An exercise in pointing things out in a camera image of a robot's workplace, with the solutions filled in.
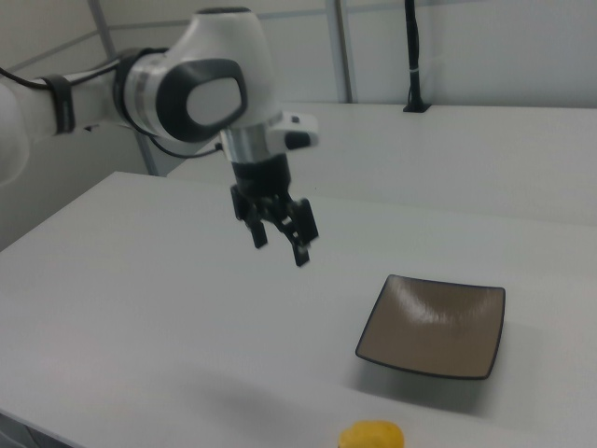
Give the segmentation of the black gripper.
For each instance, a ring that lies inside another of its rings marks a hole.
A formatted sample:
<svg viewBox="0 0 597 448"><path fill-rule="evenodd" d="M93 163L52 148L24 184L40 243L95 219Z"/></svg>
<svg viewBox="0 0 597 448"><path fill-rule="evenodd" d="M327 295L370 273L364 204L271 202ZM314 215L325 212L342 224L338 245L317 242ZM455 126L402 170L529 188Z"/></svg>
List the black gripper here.
<svg viewBox="0 0 597 448"><path fill-rule="evenodd" d="M297 267L310 261L312 241L319 237L312 206L307 199L293 201L288 189L291 174L287 157L280 154L256 163L232 164L236 184L230 188L234 214L250 231L255 248L267 243L261 216L251 201L273 198L268 206L268 221L292 246Z"/></svg>

